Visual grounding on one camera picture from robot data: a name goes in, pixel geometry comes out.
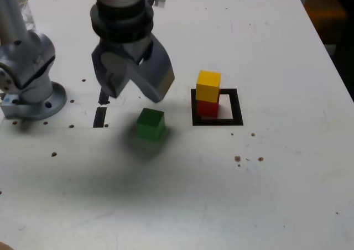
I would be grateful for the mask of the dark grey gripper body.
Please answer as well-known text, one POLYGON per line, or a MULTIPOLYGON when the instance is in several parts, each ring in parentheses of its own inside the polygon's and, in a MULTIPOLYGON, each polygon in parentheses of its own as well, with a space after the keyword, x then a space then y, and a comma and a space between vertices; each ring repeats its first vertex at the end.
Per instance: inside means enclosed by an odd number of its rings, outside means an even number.
POLYGON ((153 62, 154 34, 149 34, 137 41, 123 43, 113 38, 100 37, 100 55, 98 61, 103 65, 102 55, 112 53, 133 60, 136 64, 150 65, 153 62))

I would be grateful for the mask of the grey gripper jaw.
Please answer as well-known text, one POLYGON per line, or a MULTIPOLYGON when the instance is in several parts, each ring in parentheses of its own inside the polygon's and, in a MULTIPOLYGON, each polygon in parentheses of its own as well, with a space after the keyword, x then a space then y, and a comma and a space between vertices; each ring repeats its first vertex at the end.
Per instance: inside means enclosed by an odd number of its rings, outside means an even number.
POLYGON ((127 60, 127 76, 141 90, 143 95, 158 103, 163 100, 175 80, 169 55, 157 38, 154 38, 153 62, 138 65, 127 60))
POLYGON ((127 60, 116 53, 119 51, 116 47, 100 41, 91 55, 96 79, 103 92, 112 98, 117 98, 129 81, 127 60))

